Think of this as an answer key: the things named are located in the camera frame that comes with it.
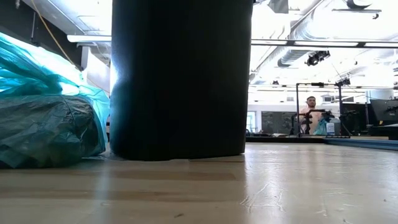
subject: fluorescent light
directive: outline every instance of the fluorescent light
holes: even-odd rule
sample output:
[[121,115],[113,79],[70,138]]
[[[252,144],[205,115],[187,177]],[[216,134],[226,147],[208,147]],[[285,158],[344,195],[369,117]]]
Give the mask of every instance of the fluorescent light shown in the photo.
[[261,39],[252,39],[251,45],[286,45],[286,40],[261,40]]
[[396,47],[398,48],[398,42],[368,42],[365,47]]
[[110,35],[68,35],[69,42],[84,43],[84,42],[111,42]]
[[305,45],[305,46],[314,46],[314,47],[324,47],[324,46],[333,46],[333,47],[355,47],[358,45],[358,42],[338,42],[338,41],[300,41],[297,40],[294,42],[294,45]]

